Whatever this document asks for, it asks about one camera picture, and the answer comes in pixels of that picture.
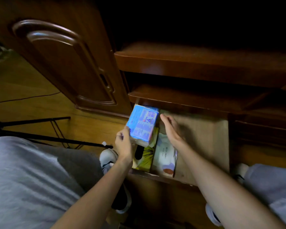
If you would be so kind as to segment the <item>brown wooden cabinet door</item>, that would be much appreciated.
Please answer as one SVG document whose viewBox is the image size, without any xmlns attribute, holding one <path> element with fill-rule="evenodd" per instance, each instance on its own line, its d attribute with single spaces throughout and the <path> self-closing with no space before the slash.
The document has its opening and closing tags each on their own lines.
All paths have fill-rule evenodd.
<svg viewBox="0 0 286 229">
<path fill-rule="evenodd" d="M 130 116 L 132 104 L 95 0 L 0 0 L 0 40 L 76 108 Z"/>
</svg>

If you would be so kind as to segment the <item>yellow tissue box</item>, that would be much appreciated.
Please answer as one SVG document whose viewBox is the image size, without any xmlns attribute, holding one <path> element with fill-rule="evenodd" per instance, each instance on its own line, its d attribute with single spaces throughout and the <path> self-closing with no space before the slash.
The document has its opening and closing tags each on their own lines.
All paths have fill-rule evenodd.
<svg viewBox="0 0 286 229">
<path fill-rule="evenodd" d="M 133 169 L 141 170 L 147 173 L 150 172 L 155 153 L 158 134 L 159 134 L 159 128 L 155 127 L 153 130 L 153 135 L 151 137 L 149 146 L 143 147 L 141 145 L 135 144 L 134 158 L 132 165 Z"/>
</svg>

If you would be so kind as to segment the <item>person's right hand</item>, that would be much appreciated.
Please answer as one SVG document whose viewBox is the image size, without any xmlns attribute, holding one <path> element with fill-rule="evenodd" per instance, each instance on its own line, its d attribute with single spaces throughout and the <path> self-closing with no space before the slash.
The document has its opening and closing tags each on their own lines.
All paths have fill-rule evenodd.
<svg viewBox="0 0 286 229">
<path fill-rule="evenodd" d="M 185 142 L 184 138 L 181 135 L 179 124 L 176 122 L 176 120 L 170 116 L 166 115 L 169 119 L 169 122 L 166 121 L 166 135 L 170 141 L 170 143 L 174 146 L 174 148 L 177 151 L 183 152 L 186 148 L 187 143 Z"/>
</svg>

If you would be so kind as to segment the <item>brown wooden cabinet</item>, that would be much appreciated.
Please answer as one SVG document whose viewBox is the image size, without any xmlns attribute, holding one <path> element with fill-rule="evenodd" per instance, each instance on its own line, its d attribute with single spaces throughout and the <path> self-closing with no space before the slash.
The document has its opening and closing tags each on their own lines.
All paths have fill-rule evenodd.
<svg viewBox="0 0 286 229">
<path fill-rule="evenodd" d="M 228 121 L 230 161 L 286 167 L 286 0 L 96 0 L 131 102 Z"/>
</svg>

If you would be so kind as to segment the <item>person's right white shoe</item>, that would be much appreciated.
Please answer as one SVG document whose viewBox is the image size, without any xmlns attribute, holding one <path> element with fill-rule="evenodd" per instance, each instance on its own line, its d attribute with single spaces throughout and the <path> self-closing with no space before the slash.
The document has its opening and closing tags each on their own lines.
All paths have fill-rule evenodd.
<svg viewBox="0 0 286 229">
<path fill-rule="evenodd" d="M 237 182 L 239 182 L 241 185 L 243 185 L 244 180 L 245 180 L 244 177 L 245 177 L 246 172 L 248 171 L 248 168 L 249 168 L 249 166 L 244 164 L 244 163 L 240 163 L 240 164 L 236 165 L 231 172 L 233 179 L 235 179 Z M 215 226 L 222 227 L 221 222 L 219 221 L 219 219 L 217 218 L 217 216 L 215 215 L 215 213 L 213 212 L 213 210 L 209 206 L 209 204 L 206 204 L 205 210 L 206 210 L 206 214 L 207 214 L 208 218 L 210 219 L 210 221 Z"/>
</svg>

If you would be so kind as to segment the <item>black tripod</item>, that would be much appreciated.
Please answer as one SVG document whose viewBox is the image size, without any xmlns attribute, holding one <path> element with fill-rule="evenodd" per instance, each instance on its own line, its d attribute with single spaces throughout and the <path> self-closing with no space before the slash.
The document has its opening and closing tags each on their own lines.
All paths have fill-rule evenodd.
<svg viewBox="0 0 286 229">
<path fill-rule="evenodd" d="M 99 144 L 99 143 L 92 143 L 92 142 L 84 142 L 84 141 L 78 141 L 73 139 L 67 139 L 63 135 L 61 129 L 59 128 L 57 121 L 59 120 L 70 120 L 71 117 L 60 117 L 60 118 L 43 118 L 43 119 L 34 119 L 34 120 L 22 120 L 22 121 L 10 121 L 10 122 L 1 122 L 0 121 L 0 137 L 4 136 L 12 136 L 17 138 L 26 139 L 28 141 L 42 144 L 42 145 L 48 145 L 51 146 L 47 142 L 58 142 L 61 143 L 62 146 L 66 149 L 71 149 L 71 144 L 77 145 L 74 149 L 79 150 L 83 146 L 93 146 L 93 147 L 100 147 L 105 149 L 113 149 L 112 145 L 107 145 L 105 143 Z M 5 130 L 6 127 L 12 127 L 12 126 L 23 126 L 23 125 L 31 125 L 31 124 L 37 124 L 37 123 L 45 123 L 49 122 L 54 129 L 54 132 L 56 134 L 56 137 L 51 136 L 45 136 L 45 135 L 38 135 L 38 134 L 31 134 L 31 133 L 24 133 L 24 132 L 16 132 L 16 131 L 10 131 Z"/>
</svg>

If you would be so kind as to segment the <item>white wet wipes packet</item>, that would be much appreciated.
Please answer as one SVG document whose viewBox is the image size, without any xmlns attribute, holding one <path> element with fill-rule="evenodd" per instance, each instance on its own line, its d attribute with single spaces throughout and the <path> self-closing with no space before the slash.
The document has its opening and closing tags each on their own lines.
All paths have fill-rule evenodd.
<svg viewBox="0 0 286 229">
<path fill-rule="evenodd" d="M 177 150 L 166 134 L 159 133 L 150 172 L 158 176 L 173 178 L 177 162 Z"/>
</svg>

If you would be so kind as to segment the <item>person's left forearm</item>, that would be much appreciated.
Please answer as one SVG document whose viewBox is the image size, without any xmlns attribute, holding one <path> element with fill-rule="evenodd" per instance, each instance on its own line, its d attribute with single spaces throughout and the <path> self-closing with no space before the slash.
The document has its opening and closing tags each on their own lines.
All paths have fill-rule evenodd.
<svg viewBox="0 0 286 229">
<path fill-rule="evenodd" d="M 119 157 L 111 169 L 51 229 L 100 229 L 131 167 L 132 158 Z"/>
</svg>

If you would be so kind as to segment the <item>person's right grey trouser leg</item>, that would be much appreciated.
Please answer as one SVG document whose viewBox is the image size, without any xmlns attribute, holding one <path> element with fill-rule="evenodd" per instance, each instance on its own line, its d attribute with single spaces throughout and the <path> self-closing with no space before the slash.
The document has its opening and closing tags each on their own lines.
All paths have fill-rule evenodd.
<svg viewBox="0 0 286 229">
<path fill-rule="evenodd" d="M 263 164 L 250 166 L 244 186 L 286 224 L 286 169 Z"/>
</svg>

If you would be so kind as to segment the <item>person's white shoe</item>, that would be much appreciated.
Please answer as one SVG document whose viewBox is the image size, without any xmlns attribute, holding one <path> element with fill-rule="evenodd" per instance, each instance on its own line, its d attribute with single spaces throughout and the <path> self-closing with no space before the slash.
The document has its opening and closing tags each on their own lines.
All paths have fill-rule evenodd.
<svg viewBox="0 0 286 229">
<path fill-rule="evenodd" d="M 249 166 L 244 164 L 244 163 L 240 163 L 240 164 L 236 165 L 231 172 L 233 179 L 235 179 L 237 182 L 239 182 L 241 185 L 243 185 L 244 180 L 245 180 L 244 177 L 245 177 L 246 172 L 248 171 L 248 168 L 249 168 Z M 221 222 L 219 221 L 219 219 L 217 218 L 217 216 L 215 215 L 215 213 L 213 212 L 213 210 L 209 206 L 209 204 L 206 204 L 205 210 L 206 210 L 206 214 L 207 214 L 208 218 L 210 219 L 210 221 L 215 226 L 222 227 Z"/>
<path fill-rule="evenodd" d="M 105 149 L 101 152 L 99 161 L 104 175 L 111 169 L 117 159 L 118 154 L 113 149 Z M 131 204 L 131 194 L 123 182 L 114 199 L 112 209 L 114 209 L 118 214 L 125 214 L 130 209 Z"/>
</svg>

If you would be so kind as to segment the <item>person's left hand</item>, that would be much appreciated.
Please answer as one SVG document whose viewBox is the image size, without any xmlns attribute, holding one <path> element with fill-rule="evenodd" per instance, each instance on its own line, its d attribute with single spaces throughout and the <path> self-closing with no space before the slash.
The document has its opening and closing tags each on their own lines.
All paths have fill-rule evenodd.
<svg viewBox="0 0 286 229">
<path fill-rule="evenodd" d="M 117 161 L 123 162 L 127 165 L 132 165 L 133 149 L 131 141 L 128 142 L 125 140 L 125 127 L 116 134 L 115 148 L 118 154 Z"/>
</svg>

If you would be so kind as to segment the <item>person's left grey trouser leg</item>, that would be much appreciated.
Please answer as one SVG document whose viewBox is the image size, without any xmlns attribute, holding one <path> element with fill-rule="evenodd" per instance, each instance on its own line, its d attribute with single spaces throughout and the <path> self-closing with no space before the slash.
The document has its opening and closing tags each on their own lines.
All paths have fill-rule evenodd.
<svg viewBox="0 0 286 229">
<path fill-rule="evenodd" d="M 102 177 L 89 152 L 0 137 L 0 229 L 50 229 Z"/>
</svg>

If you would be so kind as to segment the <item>person's right forearm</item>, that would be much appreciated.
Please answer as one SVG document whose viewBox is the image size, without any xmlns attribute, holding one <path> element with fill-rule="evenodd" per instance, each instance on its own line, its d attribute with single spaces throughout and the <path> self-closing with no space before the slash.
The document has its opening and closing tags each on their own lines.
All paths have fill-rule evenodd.
<svg viewBox="0 0 286 229">
<path fill-rule="evenodd" d="M 175 146 L 225 229 L 286 229 L 254 195 L 186 142 L 177 140 Z"/>
</svg>

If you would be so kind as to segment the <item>wooden drawer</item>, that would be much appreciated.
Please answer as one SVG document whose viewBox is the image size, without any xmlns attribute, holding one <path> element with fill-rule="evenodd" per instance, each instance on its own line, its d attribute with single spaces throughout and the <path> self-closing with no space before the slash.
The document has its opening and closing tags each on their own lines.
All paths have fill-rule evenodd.
<svg viewBox="0 0 286 229">
<path fill-rule="evenodd" d="M 209 159 L 222 170 L 229 172 L 229 129 L 228 121 L 214 117 L 201 116 L 196 114 L 174 114 L 159 108 L 159 115 L 155 127 L 160 133 L 160 114 L 166 113 L 179 124 L 186 142 L 194 149 Z M 154 178 L 167 183 L 180 182 L 196 186 L 194 177 L 187 167 L 184 159 L 177 153 L 177 162 L 173 178 L 158 176 L 151 172 L 147 173 L 134 169 L 134 173 L 142 177 Z"/>
</svg>

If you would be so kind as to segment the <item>blue tissue packet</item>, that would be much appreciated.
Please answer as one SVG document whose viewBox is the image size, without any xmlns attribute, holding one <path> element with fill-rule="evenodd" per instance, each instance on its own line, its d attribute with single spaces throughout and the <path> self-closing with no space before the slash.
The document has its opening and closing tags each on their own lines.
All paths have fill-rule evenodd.
<svg viewBox="0 0 286 229">
<path fill-rule="evenodd" d="M 159 108 L 135 104 L 126 123 L 131 140 L 137 145 L 149 146 L 158 115 Z"/>
</svg>

